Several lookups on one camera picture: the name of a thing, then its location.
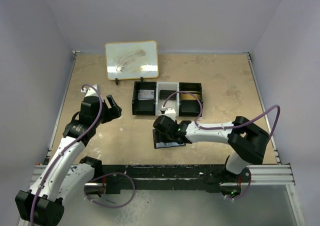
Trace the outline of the black leather card holder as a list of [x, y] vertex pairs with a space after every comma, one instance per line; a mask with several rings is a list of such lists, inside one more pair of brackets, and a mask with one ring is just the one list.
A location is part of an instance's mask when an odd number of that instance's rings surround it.
[[170, 141], [163, 134], [158, 132], [156, 129], [152, 130], [152, 136], [153, 136], [153, 147], [155, 149], [167, 149], [167, 148], [186, 146], [185, 143], [177, 143], [177, 142]]

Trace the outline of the black white card sorting tray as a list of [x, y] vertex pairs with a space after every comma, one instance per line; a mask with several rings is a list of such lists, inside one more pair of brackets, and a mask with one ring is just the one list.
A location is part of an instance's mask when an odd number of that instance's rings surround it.
[[162, 108], [171, 108], [177, 117], [196, 117], [203, 102], [198, 82], [136, 81], [133, 87], [132, 114], [159, 116]]

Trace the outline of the white board with yellow rim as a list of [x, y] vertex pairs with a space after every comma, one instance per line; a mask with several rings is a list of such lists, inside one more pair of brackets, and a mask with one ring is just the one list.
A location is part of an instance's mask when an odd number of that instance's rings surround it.
[[110, 81], [154, 79], [159, 76], [158, 44], [154, 40], [108, 42], [104, 45]]

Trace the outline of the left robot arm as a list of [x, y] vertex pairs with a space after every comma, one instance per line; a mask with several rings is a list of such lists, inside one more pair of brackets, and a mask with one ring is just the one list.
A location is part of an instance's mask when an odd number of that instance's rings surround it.
[[80, 111], [65, 127], [51, 161], [27, 191], [17, 193], [15, 203], [22, 220], [32, 226], [58, 225], [67, 203], [85, 183], [101, 180], [103, 170], [99, 159], [86, 156], [74, 171], [71, 167], [96, 134], [97, 127], [121, 115], [122, 109], [111, 95], [103, 100], [99, 93], [86, 93]]

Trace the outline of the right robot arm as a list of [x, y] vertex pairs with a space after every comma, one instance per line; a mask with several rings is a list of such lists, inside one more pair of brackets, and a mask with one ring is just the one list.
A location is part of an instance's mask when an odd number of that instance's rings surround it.
[[165, 149], [202, 142], [229, 145], [234, 153], [226, 160], [222, 176], [235, 181], [248, 165], [261, 165], [264, 161], [270, 135], [267, 131], [243, 116], [225, 123], [196, 124], [183, 120], [177, 123], [160, 115], [153, 123], [155, 149]]

